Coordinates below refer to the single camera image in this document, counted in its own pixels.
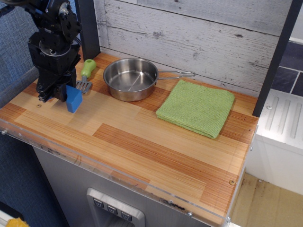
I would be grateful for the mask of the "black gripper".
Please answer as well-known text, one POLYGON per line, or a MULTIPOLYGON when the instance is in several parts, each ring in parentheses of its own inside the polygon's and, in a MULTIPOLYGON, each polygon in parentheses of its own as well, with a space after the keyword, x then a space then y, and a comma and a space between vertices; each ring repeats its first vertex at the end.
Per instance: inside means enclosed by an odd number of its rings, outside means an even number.
POLYGON ((43 45, 38 32, 29 38, 30 56, 39 72, 36 85, 39 101, 46 103, 52 98, 61 102, 67 100, 66 84, 71 87, 76 85, 75 66, 80 61, 80 45, 80 39, 76 37, 62 51, 57 51, 43 45))

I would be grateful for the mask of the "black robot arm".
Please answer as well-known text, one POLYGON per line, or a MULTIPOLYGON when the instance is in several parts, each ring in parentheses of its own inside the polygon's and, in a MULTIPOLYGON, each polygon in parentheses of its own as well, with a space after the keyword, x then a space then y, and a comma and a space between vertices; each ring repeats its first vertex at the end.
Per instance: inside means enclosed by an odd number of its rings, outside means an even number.
POLYGON ((75 66, 80 61, 81 23, 68 0, 5 0, 4 16, 20 6, 28 12, 38 31, 28 40, 33 65, 39 77, 36 91, 39 100, 67 99, 67 87, 76 86, 75 66))

